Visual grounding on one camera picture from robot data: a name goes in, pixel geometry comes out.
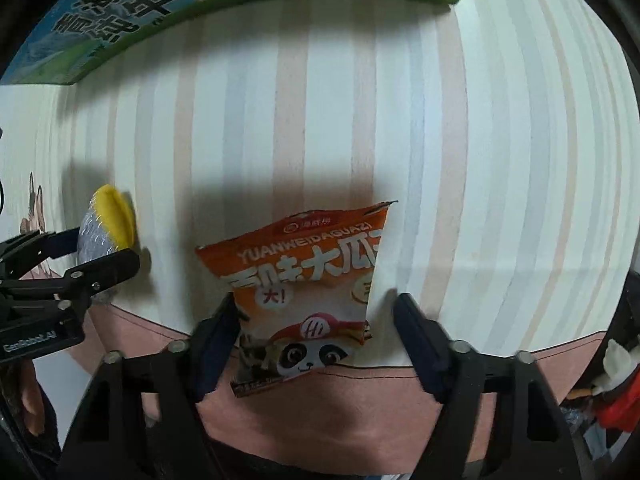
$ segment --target orange snack package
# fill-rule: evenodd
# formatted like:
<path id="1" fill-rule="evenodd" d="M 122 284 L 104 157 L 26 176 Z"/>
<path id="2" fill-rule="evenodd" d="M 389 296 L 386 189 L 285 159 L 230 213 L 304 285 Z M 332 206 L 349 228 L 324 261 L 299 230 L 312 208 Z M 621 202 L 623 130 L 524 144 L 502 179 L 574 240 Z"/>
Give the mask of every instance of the orange snack package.
<path id="1" fill-rule="evenodd" d="M 386 212 L 308 211 L 196 254 L 241 314 L 236 396 L 334 364 L 370 337 L 365 319 Z"/>

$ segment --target screw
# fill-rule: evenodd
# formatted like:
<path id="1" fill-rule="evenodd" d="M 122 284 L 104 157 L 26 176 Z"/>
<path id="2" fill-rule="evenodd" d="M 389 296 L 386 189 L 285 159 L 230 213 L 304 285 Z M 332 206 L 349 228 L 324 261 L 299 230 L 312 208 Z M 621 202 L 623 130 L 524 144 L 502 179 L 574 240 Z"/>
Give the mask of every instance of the screw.
<path id="1" fill-rule="evenodd" d="M 187 343 L 183 339 L 178 339 L 176 341 L 171 341 L 166 349 L 172 354 L 179 354 L 180 352 L 184 352 L 189 347 L 189 343 Z"/>
<path id="2" fill-rule="evenodd" d="M 534 357 L 534 355 L 530 354 L 529 352 L 525 352 L 524 350 L 521 350 L 516 354 L 516 359 L 526 365 L 530 365 L 536 362 L 536 358 Z"/>
<path id="3" fill-rule="evenodd" d="M 471 345 L 466 341 L 454 341 L 451 349 L 458 354 L 466 354 L 471 351 Z"/>
<path id="4" fill-rule="evenodd" d="M 105 355 L 102 360 L 108 365 L 113 365 L 118 361 L 122 361 L 122 354 L 117 350 L 114 350 L 113 352 L 109 352 L 107 355 Z"/>

